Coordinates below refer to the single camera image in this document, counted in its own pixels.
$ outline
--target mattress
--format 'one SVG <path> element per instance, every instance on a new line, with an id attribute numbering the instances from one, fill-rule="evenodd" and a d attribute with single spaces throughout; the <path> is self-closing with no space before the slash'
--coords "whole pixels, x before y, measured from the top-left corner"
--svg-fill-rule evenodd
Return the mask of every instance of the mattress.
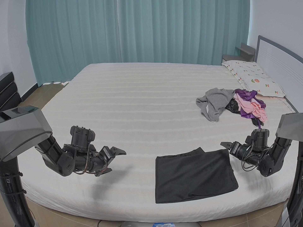
<path id="1" fill-rule="evenodd" d="M 166 63 L 109 63 L 85 67 L 42 109 L 60 146 L 70 143 L 70 127 L 96 133 L 93 142 L 127 152 L 116 157 L 112 172 L 95 177 L 72 173 L 62 177 L 44 165 L 31 148 L 18 156 L 27 197 L 51 209 L 83 217 L 144 221 L 194 222 L 245 214 L 286 200 L 296 168 L 298 142 L 293 142 L 282 169 L 263 177 L 244 172 L 230 156 L 239 188 L 223 195 L 188 202 L 155 203 L 157 156 L 222 149 L 221 141 L 244 143 L 255 126 L 225 110 L 208 121 L 195 100 L 211 88 L 236 89 L 238 81 L 223 66 Z M 270 130 L 269 144 L 282 114 L 284 99 L 262 97 Z"/>

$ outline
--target gray garment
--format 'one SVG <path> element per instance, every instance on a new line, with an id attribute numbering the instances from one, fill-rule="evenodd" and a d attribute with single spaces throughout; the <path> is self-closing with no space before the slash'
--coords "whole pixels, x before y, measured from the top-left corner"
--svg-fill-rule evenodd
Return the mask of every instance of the gray garment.
<path id="1" fill-rule="evenodd" d="M 201 108 L 201 113 L 209 121 L 215 123 L 234 94 L 234 90 L 213 88 L 208 90 L 203 97 L 198 97 L 196 104 Z"/>

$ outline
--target curtain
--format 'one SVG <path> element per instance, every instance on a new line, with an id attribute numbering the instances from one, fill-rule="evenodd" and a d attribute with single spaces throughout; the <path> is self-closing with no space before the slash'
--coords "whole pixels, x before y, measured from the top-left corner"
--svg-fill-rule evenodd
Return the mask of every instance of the curtain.
<path id="1" fill-rule="evenodd" d="M 247 43 L 250 0 L 27 0 L 38 84 L 90 63 L 220 65 Z"/>

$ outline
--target floor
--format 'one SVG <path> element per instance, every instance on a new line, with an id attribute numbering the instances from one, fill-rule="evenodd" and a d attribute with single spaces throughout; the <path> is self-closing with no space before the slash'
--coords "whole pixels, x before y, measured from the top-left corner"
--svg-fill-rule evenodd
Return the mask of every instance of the floor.
<path id="1" fill-rule="evenodd" d="M 60 90 L 63 84 L 47 84 L 39 87 L 20 105 L 33 105 L 43 108 Z M 40 227 L 97 227 L 99 220 L 74 216 L 40 206 L 27 199 L 28 206 Z M 283 203 L 230 218 L 199 222 L 201 227 L 274 227 L 283 209 Z M 99 227 L 118 227 L 121 221 L 102 220 Z M 13 227 L 13 221 L 0 198 L 0 226 Z"/>

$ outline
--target black baseboard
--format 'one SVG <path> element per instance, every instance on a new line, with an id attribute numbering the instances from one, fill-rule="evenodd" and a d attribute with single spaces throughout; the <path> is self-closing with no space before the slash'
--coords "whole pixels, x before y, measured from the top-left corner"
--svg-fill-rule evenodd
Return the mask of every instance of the black baseboard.
<path id="1" fill-rule="evenodd" d="M 24 95 L 21 97 L 22 102 L 24 102 L 25 99 L 27 99 L 29 95 L 31 95 L 37 88 L 38 88 L 38 83 L 33 85 L 31 89 L 29 89 L 26 93 L 24 93 Z"/>

